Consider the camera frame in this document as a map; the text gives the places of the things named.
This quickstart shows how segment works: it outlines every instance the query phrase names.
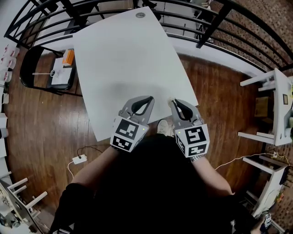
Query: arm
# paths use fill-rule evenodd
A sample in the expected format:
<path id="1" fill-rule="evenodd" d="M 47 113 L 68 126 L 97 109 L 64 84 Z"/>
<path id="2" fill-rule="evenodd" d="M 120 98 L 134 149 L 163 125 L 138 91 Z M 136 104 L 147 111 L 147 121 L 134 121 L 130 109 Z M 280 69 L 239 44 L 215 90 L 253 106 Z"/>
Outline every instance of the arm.
<path id="1" fill-rule="evenodd" d="M 119 152 L 112 147 L 107 148 L 94 161 L 81 169 L 73 178 L 72 183 L 83 185 L 96 190 L 102 175 L 119 155 Z"/>
<path id="2" fill-rule="evenodd" d="M 206 157 L 193 161 L 192 165 L 212 195 L 220 197 L 233 195 L 228 182 L 211 166 Z"/>

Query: white table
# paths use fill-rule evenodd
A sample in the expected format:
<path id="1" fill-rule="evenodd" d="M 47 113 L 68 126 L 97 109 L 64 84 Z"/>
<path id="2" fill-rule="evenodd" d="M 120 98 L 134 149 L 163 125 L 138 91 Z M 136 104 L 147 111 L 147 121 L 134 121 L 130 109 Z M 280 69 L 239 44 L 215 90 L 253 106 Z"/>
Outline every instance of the white table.
<path id="1" fill-rule="evenodd" d="M 137 13 L 145 17 L 137 18 Z M 198 105 L 165 31 L 148 7 L 99 21 L 73 35 L 82 95 L 97 141 L 109 138 L 119 110 L 133 97 L 152 95 L 149 122 L 171 115 L 169 98 Z"/>
<path id="2" fill-rule="evenodd" d="M 286 128 L 289 127 L 289 117 L 292 115 L 293 98 L 291 97 L 291 81 L 280 72 L 277 68 L 274 71 L 264 73 L 251 79 L 242 81 L 241 86 L 250 85 L 258 81 L 268 81 L 274 77 L 275 83 L 267 88 L 259 88 L 259 91 L 276 89 L 274 91 L 274 126 L 273 134 L 259 133 L 256 135 L 238 132 L 238 136 L 262 141 L 276 146 L 289 144 L 292 142 L 290 134 L 285 134 Z M 288 103 L 284 103 L 284 96 L 287 97 Z"/>
<path id="3" fill-rule="evenodd" d="M 287 164 L 264 156 L 259 156 L 259 158 L 263 159 L 264 161 L 270 162 L 271 164 L 275 164 L 279 166 L 279 168 L 274 170 L 248 157 L 243 158 L 243 161 L 271 174 L 270 181 L 266 182 L 266 185 L 259 198 L 251 192 L 247 191 L 247 194 L 250 195 L 254 200 L 256 200 L 256 205 L 252 213 L 253 217 L 258 217 L 263 211 L 268 210 L 274 204 L 275 199 L 282 187 L 282 185 L 280 185 L 281 178 L 283 176 L 285 168 L 288 166 Z"/>

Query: wristwatch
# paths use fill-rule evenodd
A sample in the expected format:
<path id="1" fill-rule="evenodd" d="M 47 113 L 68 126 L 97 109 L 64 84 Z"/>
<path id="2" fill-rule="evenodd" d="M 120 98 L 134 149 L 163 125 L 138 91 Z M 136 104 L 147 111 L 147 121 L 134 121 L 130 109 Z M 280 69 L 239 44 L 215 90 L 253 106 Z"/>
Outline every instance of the wristwatch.
<path id="1" fill-rule="evenodd" d="M 198 159 L 200 159 L 200 158 L 202 158 L 204 156 L 205 156 L 204 154 L 200 154 L 200 155 L 192 156 L 192 157 L 189 157 L 189 158 L 190 158 L 191 162 L 193 162 L 193 161 L 196 161 L 196 160 L 198 160 Z"/>

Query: white cable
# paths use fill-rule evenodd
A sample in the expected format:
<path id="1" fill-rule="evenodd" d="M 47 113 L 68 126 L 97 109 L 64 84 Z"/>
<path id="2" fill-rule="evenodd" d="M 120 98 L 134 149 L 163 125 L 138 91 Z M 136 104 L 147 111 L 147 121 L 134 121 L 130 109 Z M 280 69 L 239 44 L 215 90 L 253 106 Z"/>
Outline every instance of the white cable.
<path id="1" fill-rule="evenodd" d="M 70 165 L 71 163 L 73 163 L 73 161 L 70 162 L 70 163 L 67 165 L 67 169 L 68 169 L 68 171 L 72 174 L 71 170 L 69 169 L 69 165 Z"/>
<path id="2" fill-rule="evenodd" d="M 237 160 L 237 159 L 242 159 L 242 158 L 244 158 L 244 157 L 252 157 L 252 156 L 255 156 L 255 155 L 262 155 L 262 154 L 253 154 L 253 155 L 242 156 L 242 157 L 240 157 L 240 158 L 233 159 L 232 161 L 230 161 L 230 162 L 228 162 L 228 163 L 225 163 L 225 164 L 222 164 L 222 165 L 218 166 L 218 167 L 216 168 L 216 170 L 217 170 L 219 167 L 224 166 L 224 165 L 227 165 L 227 164 L 229 164 L 229 163 L 232 163 L 233 161 L 235 161 L 235 160 Z"/>

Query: wooden floor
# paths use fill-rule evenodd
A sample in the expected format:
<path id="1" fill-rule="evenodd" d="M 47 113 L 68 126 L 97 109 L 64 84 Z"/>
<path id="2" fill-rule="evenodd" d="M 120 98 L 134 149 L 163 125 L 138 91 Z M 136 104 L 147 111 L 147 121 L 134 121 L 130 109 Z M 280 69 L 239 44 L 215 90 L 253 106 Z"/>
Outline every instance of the wooden floor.
<path id="1" fill-rule="evenodd" d="M 67 165 L 77 156 L 77 149 L 85 145 L 108 147 L 108 140 L 96 142 L 82 97 L 58 96 L 24 87 L 19 80 L 19 70 L 25 51 L 22 50 L 10 82 L 8 116 L 9 156 L 6 160 L 13 181 L 28 178 L 28 188 L 21 192 L 24 200 L 48 195 L 42 206 L 54 214 L 62 191 L 71 181 Z M 207 158 L 217 167 L 230 160 L 260 153 L 262 144 L 240 138 L 242 130 L 253 133 L 257 87 L 240 87 L 245 75 L 201 59 L 180 56 L 199 102 L 199 110 L 209 128 L 210 147 Z M 41 62 L 45 69 L 46 62 Z M 70 165 L 75 174 L 85 164 L 99 156 L 93 149 L 83 151 L 88 162 Z M 251 166 L 238 160 L 218 171 L 227 178 L 233 191 L 240 191 L 252 175 Z"/>

